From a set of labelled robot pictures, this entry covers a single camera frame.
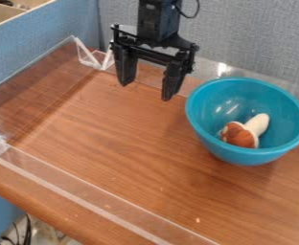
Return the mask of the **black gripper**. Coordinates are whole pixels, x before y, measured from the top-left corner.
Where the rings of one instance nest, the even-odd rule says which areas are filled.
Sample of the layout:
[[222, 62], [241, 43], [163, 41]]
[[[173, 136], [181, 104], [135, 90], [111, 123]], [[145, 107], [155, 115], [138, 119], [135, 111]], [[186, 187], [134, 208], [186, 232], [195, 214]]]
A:
[[135, 81], [137, 64], [141, 59], [166, 66], [163, 78], [163, 100], [179, 93], [186, 73], [194, 71], [195, 53], [199, 47], [174, 33], [162, 41], [143, 38], [135, 27], [114, 24], [111, 50], [119, 83], [127, 86]]

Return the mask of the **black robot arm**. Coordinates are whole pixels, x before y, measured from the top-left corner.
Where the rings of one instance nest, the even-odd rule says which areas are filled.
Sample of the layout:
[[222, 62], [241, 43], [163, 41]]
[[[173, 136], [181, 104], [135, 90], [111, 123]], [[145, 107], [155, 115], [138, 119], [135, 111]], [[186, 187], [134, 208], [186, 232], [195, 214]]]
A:
[[162, 100], [179, 93], [185, 77], [195, 68], [199, 47], [179, 35], [181, 17], [195, 18], [182, 12], [183, 0], [139, 0], [137, 27], [111, 25], [117, 75], [127, 86], [135, 81], [141, 59], [163, 65]]

